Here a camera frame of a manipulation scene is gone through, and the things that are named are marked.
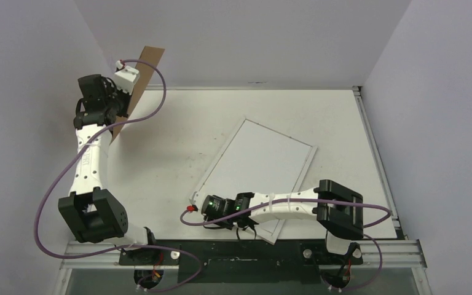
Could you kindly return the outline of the white brown backing board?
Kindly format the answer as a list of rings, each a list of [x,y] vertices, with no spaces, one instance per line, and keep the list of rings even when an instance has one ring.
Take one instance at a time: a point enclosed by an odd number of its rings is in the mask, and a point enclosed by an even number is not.
[[[139,60],[146,61],[153,66],[157,66],[165,52],[165,49],[158,48],[158,47],[150,47],[145,46],[142,50]],[[130,104],[127,109],[128,117],[117,117],[117,122],[124,122],[129,119],[134,119],[135,116],[132,115],[133,110],[135,109],[136,105],[138,104],[139,100],[141,99],[143,93],[146,90],[153,74],[154,70],[142,63],[137,63],[135,68],[140,72],[140,78],[138,82],[135,84],[133,89],[133,95],[130,101]]]

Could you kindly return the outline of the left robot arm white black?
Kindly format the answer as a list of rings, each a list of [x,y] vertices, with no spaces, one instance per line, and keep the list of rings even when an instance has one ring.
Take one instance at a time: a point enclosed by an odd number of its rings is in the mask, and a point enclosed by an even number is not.
[[[77,101],[77,151],[73,183],[58,210],[76,240],[81,243],[110,242],[136,246],[135,257],[143,264],[154,263],[159,248],[147,227],[129,223],[126,209],[108,190],[108,154],[112,140],[109,126],[117,117],[127,117],[138,72],[118,71],[112,78],[92,74],[78,79],[82,98]]]

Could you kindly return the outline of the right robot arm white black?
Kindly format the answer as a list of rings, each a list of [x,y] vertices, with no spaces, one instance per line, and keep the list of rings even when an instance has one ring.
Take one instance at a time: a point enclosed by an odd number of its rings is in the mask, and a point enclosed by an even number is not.
[[[329,179],[321,180],[313,189],[289,194],[244,192],[224,199],[197,192],[191,198],[204,221],[226,229],[255,232],[269,221],[316,221],[327,230],[323,256],[332,264],[347,256],[351,241],[363,238],[362,203],[361,194]]]

